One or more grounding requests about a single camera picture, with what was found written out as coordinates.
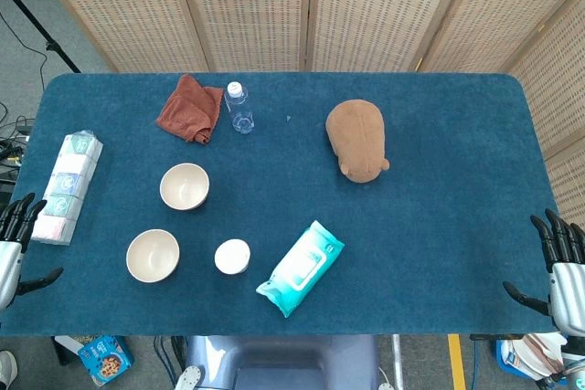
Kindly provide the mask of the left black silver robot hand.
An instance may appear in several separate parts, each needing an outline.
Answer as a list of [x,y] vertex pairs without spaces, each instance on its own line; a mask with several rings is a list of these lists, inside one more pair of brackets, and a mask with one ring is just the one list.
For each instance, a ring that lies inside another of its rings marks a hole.
[[34,199],[35,194],[29,193],[0,212],[0,311],[10,307],[16,296],[51,285],[64,270],[58,267],[44,277],[21,280],[23,260],[34,225],[47,204],[45,199],[33,204]]

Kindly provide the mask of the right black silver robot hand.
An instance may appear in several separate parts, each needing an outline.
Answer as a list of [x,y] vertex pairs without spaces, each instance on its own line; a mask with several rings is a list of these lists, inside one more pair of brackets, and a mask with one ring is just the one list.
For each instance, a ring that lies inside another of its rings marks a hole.
[[585,230],[549,208],[545,216],[546,220],[531,216],[530,221],[541,242],[548,299],[529,297],[508,281],[503,287],[520,305],[548,316],[562,333],[585,338]]

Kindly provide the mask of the cream bowl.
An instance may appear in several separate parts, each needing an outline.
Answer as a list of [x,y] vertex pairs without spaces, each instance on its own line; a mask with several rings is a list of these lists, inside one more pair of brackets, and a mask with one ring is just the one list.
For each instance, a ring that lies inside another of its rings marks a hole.
[[143,283],[168,278],[176,269],[180,248],[176,238],[163,229],[145,230],[136,236],[126,252],[126,267]]
[[201,166],[180,163],[163,175],[159,193],[168,207],[187,211],[201,206],[206,201],[209,187],[209,177]]

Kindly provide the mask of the white robot base foot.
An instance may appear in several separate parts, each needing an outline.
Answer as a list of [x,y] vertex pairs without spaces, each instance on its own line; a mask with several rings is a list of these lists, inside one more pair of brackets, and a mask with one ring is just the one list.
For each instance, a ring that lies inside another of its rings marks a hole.
[[204,371],[196,365],[187,366],[183,373],[177,378],[175,390],[197,390]]

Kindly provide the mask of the stack of papers and packs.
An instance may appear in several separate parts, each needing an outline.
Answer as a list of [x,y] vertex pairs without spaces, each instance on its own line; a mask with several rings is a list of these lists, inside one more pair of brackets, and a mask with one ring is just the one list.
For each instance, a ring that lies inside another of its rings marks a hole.
[[505,372],[537,381],[564,369],[561,348],[567,342],[560,332],[530,333],[521,339],[497,340],[495,359]]

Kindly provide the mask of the wrapped tissue packs bundle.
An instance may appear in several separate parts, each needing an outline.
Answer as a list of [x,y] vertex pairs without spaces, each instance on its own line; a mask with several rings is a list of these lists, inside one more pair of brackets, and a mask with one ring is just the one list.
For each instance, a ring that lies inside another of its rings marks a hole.
[[69,245],[103,145],[89,130],[65,136],[51,172],[32,240]]

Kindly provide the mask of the blue cookie box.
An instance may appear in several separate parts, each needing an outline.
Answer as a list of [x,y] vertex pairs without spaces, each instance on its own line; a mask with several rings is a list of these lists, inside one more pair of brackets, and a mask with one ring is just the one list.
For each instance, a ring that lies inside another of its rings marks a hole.
[[78,350],[91,380],[102,387],[133,366],[133,356],[122,336],[104,335]]

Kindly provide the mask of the blue table carpet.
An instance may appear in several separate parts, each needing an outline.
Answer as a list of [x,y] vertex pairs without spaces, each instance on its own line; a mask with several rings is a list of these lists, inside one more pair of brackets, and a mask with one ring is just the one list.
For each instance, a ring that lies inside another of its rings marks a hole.
[[[90,130],[103,149],[70,244],[34,242],[24,258],[24,279],[62,275],[0,311],[0,336],[550,330],[502,286],[548,295],[530,217],[555,204],[514,77],[199,73],[203,85],[241,82],[255,121],[242,135],[222,113],[206,145],[155,125],[178,79],[64,74],[48,84],[15,197],[45,191],[67,134]],[[385,124],[390,167],[365,184],[342,175],[325,130],[345,100],[375,104]],[[159,193],[180,163],[209,177],[192,210]],[[345,247],[285,318],[256,289],[315,220]],[[126,252],[150,229],[170,232],[180,257],[168,278],[143,283]],[[226,275],[214,255],[232,238],[248,243],[250,263]]]

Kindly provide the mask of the silver metal pole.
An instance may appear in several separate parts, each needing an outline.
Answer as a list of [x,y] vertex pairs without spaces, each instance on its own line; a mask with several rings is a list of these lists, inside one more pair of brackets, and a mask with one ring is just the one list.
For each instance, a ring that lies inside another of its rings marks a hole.
[[392,341],[393,370],[394,370],[394,381],[395,381],[394,388],[395,388],[395,390],[404,390],[400,336],[398,334],[393,334],[391,336],[391,341]]

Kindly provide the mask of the white round lidded cup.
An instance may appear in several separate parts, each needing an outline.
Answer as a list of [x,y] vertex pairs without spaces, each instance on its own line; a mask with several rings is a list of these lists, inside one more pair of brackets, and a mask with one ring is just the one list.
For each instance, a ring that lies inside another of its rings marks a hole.
[[248,268],[250,263],[250,247],[242,239],[229,239],[216,249],[214,262],[216,268],[223,274],[240,274]]

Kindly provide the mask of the black tripod stand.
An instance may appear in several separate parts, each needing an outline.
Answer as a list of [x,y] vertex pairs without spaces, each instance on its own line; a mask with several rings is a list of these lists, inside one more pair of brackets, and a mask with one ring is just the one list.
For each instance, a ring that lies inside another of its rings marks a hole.
[[70,68],[73,73],[80,73],[78,66],[66,54],[61,45],[49,34],[49,32],[41,25],[34,14],[24,4],[22,0],[12,0],[16,7],[27,18],[31,25],[37,32],[46,40],[46,51],[52,51],[58,54],[62,61]]

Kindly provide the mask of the rust brown towel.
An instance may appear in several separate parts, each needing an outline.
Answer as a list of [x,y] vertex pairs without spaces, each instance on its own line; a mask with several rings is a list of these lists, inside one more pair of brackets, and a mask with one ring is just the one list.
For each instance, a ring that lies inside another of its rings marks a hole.
[[223,89],[201,86],[189,75],[182,75],[155,123],[186,142],[207,144],[218,122]]

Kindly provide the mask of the brown plush toy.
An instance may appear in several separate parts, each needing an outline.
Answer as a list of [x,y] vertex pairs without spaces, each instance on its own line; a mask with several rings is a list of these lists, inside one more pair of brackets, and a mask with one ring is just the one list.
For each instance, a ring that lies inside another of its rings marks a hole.
[[379,108],[367,100],[345,100],[328,114],[325,130],[342,175],[365,184],[389,169],[385,124]]

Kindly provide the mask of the teal wet wipes pack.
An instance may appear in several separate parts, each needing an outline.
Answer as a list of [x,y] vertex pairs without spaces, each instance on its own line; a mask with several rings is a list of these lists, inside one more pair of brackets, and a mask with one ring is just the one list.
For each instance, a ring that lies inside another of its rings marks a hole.
[[300,235],[256,292],[288,318],[329,270],[345,244],[314,221]]

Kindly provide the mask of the clear plastic water bottle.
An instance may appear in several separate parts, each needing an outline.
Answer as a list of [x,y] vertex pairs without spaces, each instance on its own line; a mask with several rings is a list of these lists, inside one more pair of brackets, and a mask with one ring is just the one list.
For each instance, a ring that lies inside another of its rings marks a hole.
[[237,81],[231,81],[224,93],[232,127],[240,134],[249,134],[254,129],[254,120],[250,108],[247,89]]

